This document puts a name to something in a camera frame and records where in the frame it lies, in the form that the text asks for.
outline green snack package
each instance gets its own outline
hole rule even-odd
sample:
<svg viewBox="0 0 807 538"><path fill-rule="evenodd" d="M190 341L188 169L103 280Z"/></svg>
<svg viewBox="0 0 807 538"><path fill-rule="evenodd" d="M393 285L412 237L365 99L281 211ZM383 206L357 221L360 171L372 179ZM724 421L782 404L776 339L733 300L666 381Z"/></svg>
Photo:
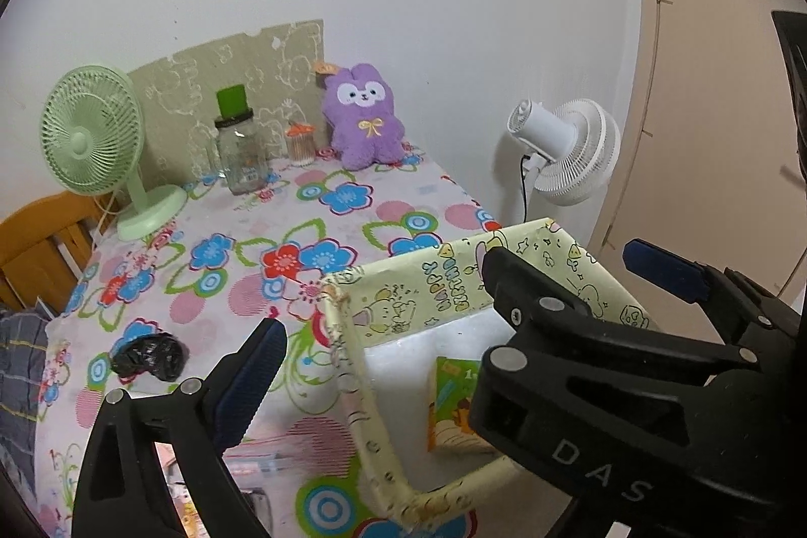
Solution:
<svg viewBox="0 0 807 538"><path fill-rule="evenodd" d="M429 452L493 452L468 425L479 361L438 356L431 376Z"/></svg>

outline floral tablecloth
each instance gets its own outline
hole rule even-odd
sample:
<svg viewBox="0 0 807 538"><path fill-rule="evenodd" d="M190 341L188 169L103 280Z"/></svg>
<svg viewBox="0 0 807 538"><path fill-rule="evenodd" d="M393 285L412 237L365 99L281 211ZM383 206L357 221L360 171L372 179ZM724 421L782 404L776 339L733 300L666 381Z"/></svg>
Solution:
<svg viewBox="0 0 807 538"><path fill-rule="evenodd" d="M167 393L176 385L150 374L121 380L110 353L139 335L168 331L190 354L181 379L205 377L271 316L286 327L288 355L249 442L228 452L228 462L273 457L276 476L264 487L276 538L397 536L398 527L375 517L362 494L355 448L335 406L317 282L349 265L499 225L416 147L394 166L357 172L328 152L304 168L277 160L267 187L245 197L233 197L216 178L188 193L175 220L153 235L123 243L108 233L66 314L47 329L35 449L43 527L70 535L82 456L104 394L120 386ZM374 330L394 331L394 320ZM471 512L436 535L476 531Z"/></svg>

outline blue gripper pad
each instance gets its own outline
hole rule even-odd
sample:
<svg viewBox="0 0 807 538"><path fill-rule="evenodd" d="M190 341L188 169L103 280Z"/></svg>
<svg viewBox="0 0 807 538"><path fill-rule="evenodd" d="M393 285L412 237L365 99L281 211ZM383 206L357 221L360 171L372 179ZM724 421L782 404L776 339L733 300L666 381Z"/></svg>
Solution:
<svg viewBox="0 0 807 538"><path fill-rule="evenodd" d="M269 330L249 354L213 410L212 441L219 453L241 443L283 363L285 347L285 327L272 320Z"/></svg>
<svg viewBox="0 0 807 538"><path fill-rule="evenodd" d="M650 244L631 240L624 245L622 261L628 272L648 280L657 288L667 290L687 304L709 299L709 284L697 263Z"/></svg>

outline beige door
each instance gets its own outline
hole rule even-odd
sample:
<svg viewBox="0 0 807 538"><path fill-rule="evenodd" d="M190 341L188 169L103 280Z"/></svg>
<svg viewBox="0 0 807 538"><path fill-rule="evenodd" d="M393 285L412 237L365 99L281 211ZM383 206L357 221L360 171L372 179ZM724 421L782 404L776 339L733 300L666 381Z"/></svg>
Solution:
<svg viewBox="0 0 807 538"><path fill-rule="evenodd" d="M796 125L774 9L804 0L659 0L647 117L603 264L664 331L714 337L689 307L622 264L634 237L780 293L807 247ZM792 296L801 284L792 287Z"/></svg>

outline door frame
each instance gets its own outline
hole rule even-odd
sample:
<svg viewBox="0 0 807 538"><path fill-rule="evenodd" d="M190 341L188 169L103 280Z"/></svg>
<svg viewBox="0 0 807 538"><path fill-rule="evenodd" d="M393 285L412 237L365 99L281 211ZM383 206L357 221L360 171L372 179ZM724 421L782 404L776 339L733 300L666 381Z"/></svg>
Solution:
<svg viewBox="0 0 807 538"><path fill-rule="evenodd" d="M660 0L642 0L642 15L639 21L639 48L636 53L636 69L633 74L633 87L630 95L628 116L622 130L620 158L611 175L605 200L600 208L592 237L588 241L588 251L599 256L608 234L616 219L616 213L628 186L628 179L639 150L639 138L647 116L650 101L656 51L659 45L659 3Z"/></svg>

